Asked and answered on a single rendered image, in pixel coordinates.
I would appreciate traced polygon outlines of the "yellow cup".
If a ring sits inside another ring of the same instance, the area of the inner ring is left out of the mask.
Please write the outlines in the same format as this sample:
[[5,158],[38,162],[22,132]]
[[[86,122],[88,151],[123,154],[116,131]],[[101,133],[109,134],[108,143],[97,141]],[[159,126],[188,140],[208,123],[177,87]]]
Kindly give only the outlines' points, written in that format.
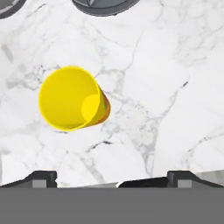
[[105,122],[110,103],[94,76],[78,66],[64,66],[41,84],[38,107],[57,130],[73,131]]

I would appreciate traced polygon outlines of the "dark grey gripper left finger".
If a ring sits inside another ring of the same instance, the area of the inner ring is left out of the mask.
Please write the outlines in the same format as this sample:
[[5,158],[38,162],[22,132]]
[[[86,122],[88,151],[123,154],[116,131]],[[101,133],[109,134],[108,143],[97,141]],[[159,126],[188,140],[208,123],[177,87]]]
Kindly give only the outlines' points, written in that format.
[[56,179],[56,171],[34,171],[24,179],[0,185],[0,188],[56,188]]

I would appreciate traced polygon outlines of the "dark grey round object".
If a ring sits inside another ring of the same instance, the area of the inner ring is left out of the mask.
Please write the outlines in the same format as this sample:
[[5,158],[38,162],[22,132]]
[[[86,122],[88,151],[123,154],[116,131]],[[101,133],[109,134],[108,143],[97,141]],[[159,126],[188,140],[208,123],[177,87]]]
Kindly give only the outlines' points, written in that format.
[[17,13],[27,0],[0,0],[0,19],[8,18]]

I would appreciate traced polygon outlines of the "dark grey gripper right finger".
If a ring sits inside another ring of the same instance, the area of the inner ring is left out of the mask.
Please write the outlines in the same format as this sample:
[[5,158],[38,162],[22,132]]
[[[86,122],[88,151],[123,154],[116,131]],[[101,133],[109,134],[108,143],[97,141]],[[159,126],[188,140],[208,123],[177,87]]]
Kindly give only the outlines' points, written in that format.
[[168,171],[167,178],[167,186],[173,188],[223,188],[223,185],[198,178],[190,171]]

